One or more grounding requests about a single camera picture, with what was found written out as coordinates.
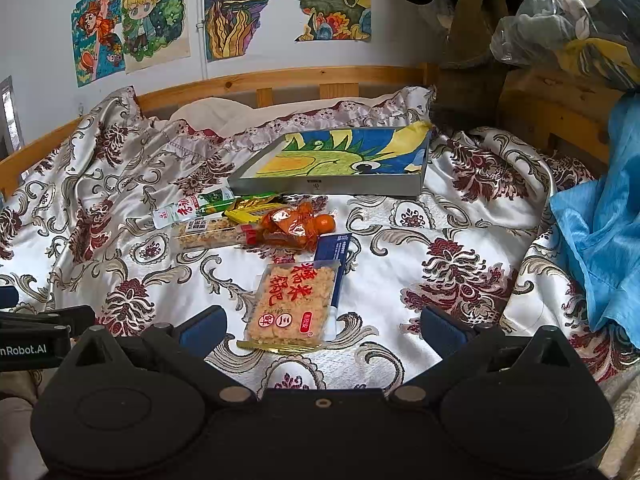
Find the red-haired girl drawing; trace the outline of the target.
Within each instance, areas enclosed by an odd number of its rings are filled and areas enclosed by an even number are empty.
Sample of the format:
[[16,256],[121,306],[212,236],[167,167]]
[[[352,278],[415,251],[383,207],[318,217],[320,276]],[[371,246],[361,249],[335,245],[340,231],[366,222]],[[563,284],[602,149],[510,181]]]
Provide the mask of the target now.
[[115,28],[122,0],[79,0],[70,16],[79,88],[125,70],[124,48]]

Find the orange snack bag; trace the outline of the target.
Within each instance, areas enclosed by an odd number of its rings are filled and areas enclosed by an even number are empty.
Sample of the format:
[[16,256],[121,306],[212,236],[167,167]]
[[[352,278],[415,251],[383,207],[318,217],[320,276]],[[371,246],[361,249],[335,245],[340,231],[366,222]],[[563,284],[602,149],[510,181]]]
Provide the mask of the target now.
[[286,206],[268,212],[258,224],[258,236],[262,243],[314,252],[320,234],[314,226],[314,206],[309,200],[297,206]]

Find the blue cloth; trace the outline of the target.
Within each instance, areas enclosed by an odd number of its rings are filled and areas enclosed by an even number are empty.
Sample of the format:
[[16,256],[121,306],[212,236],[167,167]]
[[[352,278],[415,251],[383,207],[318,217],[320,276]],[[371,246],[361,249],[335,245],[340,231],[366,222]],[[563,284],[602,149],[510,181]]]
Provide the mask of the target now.
[[567,269],[585,289],[588,323],[619,325],[639,345],[639,95],[627,93],[608,118],[610,161],[600,180],[550,198]]

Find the olive brown hanging garment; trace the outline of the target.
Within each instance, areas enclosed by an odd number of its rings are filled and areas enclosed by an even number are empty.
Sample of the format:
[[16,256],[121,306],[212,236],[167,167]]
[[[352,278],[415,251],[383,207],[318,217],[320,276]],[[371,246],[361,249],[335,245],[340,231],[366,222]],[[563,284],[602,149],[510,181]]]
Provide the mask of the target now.
[[490,50],[492,34],[508,13],[506,0],[458,0],[434,76],[434,122],[442,130],[497,123],[498,103],[508,68]]

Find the rice cracker snack packet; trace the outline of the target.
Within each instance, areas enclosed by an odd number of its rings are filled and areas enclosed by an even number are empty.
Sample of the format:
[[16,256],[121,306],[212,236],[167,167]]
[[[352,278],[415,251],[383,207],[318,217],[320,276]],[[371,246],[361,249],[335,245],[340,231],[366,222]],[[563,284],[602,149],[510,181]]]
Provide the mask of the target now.
[[334,276],[329,263],[270,264],[262,274],[238,347],[277,354],[321,349]]

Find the clear plastic bag of clothes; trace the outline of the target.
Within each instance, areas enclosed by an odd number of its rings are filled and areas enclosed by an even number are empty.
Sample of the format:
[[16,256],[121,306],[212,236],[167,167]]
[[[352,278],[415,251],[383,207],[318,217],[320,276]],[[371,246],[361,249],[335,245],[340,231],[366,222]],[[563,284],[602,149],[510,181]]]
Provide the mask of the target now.
[[500,20],[490,50],[506,64],[638,88],[639,0],[523,0]]

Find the green sausage stick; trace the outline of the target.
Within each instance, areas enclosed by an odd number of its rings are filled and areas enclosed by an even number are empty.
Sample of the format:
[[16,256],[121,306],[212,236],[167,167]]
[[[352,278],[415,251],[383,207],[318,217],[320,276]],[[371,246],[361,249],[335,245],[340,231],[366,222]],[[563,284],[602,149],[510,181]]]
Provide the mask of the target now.
[[218,190],[198,196],[198,214],[207,216],[208,214],[216,214],[229,209],[256,205],[263,200],[269,202],[277,197],[279,197],[279,194],[273,193],[235,196],[228,190]]

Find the orange mandarin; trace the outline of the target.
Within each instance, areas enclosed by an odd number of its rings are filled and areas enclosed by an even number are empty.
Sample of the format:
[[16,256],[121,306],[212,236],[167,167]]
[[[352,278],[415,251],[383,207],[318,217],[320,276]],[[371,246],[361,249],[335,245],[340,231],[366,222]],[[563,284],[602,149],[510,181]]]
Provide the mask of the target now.
[[318,214],[314,217],[314,226],[320,235],[332,233],[335,230],[335,220],[330,214]]

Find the yellow gold snack packet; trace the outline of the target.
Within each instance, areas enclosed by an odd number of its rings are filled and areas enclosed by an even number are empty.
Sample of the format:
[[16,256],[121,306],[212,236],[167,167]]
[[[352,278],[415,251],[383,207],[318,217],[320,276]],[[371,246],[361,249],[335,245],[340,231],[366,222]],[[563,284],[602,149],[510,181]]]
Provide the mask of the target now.
[[238,207],[224,211],[224,216],[236,224],[259,223],[262,217],[270,211],[286,207],[286,203],[282,202],[281,196],[267,202],[262,202],[245,207]]

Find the anime boy drawing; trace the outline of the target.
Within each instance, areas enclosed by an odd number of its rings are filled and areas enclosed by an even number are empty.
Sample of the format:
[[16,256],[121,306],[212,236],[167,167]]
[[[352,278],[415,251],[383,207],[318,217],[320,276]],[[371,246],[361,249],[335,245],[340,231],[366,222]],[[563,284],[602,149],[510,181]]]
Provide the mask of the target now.
[[188,0],[122,0],[126,73],[191,55]]

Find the floral satin bedspread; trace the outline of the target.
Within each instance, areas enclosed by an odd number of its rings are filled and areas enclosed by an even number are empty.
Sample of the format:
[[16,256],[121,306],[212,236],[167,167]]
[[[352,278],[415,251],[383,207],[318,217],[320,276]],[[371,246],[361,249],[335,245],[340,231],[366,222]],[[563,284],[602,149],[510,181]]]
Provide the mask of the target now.
[[434,365],[420,315],[525,336],[551,324],[567,336],[612,404],[602,472],[639,474],[639,352],[614,324],[590,330],[579,284],[560,259],[547,203],[590,180],[576,159],[546,156],[502,130],[435,132],[419,196],[316,196],[352,236],[336,341],[306,356],[241,350],[262,272],[291,262],[280,247],[176,254],[152,213],[221,188],[232,171],[285,133],[403,127],[430,117],[431,90],[408,87],[380,104],[341,101],[277,118],[228,138],[185,122],[157,125],[125,88],[29,171],[1,211],[1,281],[27,313],[88,304],[116,336],[179,324],[216,304],[227,335],[208,356],[257,393],[268,389],[390,390]]

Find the nut bar clear packet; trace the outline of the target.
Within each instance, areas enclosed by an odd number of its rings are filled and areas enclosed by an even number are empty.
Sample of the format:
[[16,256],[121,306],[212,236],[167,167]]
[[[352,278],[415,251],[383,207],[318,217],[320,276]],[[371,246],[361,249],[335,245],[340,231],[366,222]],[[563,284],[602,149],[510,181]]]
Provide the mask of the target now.
[[258,231],[252,224],[235,224],[227,218],[196,218],[176,224],[171,230],[172,247],[177,252],[236,245],[254,246],[258,242]]

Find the wooden bed frame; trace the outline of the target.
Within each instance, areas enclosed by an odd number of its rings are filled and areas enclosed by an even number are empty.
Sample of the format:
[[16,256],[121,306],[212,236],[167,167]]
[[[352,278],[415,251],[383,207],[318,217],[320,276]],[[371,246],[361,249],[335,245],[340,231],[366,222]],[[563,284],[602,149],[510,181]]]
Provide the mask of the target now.
[[260,107],[276,96],[292,102],[296,91],[317,91],[322,99],[356,98],[364,90],[435,87],[436,122],[453,129],[495,126],[546,154],[578,158],[594,175],[608,168],[608,116],[618,91],[548,68],[483,65],[464,70],[421,67],[341,66],[266,70],[183,84],[145,94],[145,113],[168,112],[204,98],[247,94]]

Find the blue white box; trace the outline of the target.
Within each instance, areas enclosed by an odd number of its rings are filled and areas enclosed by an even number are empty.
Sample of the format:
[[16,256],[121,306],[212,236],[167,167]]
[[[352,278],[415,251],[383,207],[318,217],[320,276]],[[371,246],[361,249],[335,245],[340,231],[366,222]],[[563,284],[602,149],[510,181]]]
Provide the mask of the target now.
[[318,240],[314,260],[329,263],[334,270],[333,292],[330,296],[329,316],[324,328],[324,340],[332,341],[337,335],[337,307],[340,302],[342,281],[346,269],[348,248],[352,236],[349,233],[326,234]]

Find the white green pickle pouch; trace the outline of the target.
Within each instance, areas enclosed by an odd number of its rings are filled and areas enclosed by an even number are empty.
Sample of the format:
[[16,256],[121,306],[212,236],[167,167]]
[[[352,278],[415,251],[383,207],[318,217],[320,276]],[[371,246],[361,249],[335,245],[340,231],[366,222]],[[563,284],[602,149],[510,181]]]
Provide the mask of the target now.
[[232,205],[234,200],[235,195],[230,188],[220,188],[209,193],[186,196],[178,202],[154,211],[152,213],[153,224],[157,229],[163,229],[175,223],[223,212]]

